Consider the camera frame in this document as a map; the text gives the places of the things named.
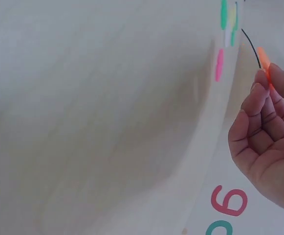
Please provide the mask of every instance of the green bead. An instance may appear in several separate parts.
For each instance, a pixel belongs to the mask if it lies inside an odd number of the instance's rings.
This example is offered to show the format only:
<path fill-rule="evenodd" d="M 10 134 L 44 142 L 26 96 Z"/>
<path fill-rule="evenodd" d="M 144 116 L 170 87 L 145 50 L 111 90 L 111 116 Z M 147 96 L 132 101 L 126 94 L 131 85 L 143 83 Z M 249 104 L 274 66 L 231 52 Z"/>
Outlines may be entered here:
<path fill-rule="evenodd" d="M 221 2 L 221 28 L 225 30 L 228 21 L 228 5 L 226 0 Z"/>

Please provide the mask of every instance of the fingernail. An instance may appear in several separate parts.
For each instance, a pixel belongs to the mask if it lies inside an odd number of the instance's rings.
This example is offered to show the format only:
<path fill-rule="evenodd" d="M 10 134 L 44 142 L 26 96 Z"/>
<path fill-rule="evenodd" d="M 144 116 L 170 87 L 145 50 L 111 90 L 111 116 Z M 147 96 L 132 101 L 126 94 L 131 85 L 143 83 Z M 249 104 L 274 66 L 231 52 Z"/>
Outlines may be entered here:
<path fill-rule="evenodd" d="M 254 85 L 253 88 L 250 90 L 250 92 L 252 93 L 253 90 L 254 90 L 257 86 L 261 86 L 261 84 L 260 84 L 260 83 L 255 83 L 255 85 Z"/>

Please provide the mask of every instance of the white surface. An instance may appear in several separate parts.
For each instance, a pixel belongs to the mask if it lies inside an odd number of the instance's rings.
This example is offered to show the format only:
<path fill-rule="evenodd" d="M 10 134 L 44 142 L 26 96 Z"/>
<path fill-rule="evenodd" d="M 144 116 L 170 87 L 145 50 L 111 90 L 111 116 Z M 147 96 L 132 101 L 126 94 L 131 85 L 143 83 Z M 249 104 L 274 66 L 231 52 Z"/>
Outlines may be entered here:
<path fill-rule="evenodd" d="M 238 47 L 214 82 L 219 15 L 214 0 L 0 0 L 0 234 L 179 234 L 233 81 Z"/>
<path fill-rule="evenodd" d="M 272 62 L 284 69 L 284 1 L 246 1 L 243 28 L 256 47 L 264 47 Z M 260 195 L 240 173 L 231 160 L 227 143 L 228 130 L 249 94 L 258 63 L 247 39 L 242 36 L 241 47 L 228 109 L 219 136 L 213 160 L 208 169 L 202 191 L 188 219 L 188 235 L 205 234 L 215 221 L 224 220 L 239 235 L 284 234 L 284 210 Z M 242 189 L 248 198 L 245 211 L 238 217 L 215 210 L 211 204 L 214 189 L 222 185 L 217 202 L 222 204 L 224 196 L 232 189 Z M 241 198 L 233 196 L 229 208 L 238 210 Z M 216 228 L 212 235 L 226 234 L 224 228 Z"/>

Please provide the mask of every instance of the number 6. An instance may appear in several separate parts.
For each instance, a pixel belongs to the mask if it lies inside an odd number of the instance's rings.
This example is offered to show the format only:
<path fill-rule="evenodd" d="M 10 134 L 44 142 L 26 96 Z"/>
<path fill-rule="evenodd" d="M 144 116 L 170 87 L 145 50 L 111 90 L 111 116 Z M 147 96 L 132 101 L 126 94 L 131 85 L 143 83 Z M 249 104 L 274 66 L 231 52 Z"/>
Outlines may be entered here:
<path fill-rule="evenodd" d="M 246 195 L 246 193 L 244 191 L 240 190 L 240 189 L 231 190 L 224 197 L 223 205 L 220 205 L 217 202 L 217 195 L 219 194 L 221 189 L 222 189 L 222 186 L 219 185 L 213 191 L 213 193 L 211 195 L 211 205 L 220 213 L 228 214 L 228 215 L 231 215 L 231 216 L 240 216 L 244 212 L 244 210 L 247 206 L 247 195 Z M 238 195 L 243 200 L 242 206 L 237 211 L 228 208 L 229 200 L 233 195 Z"/>

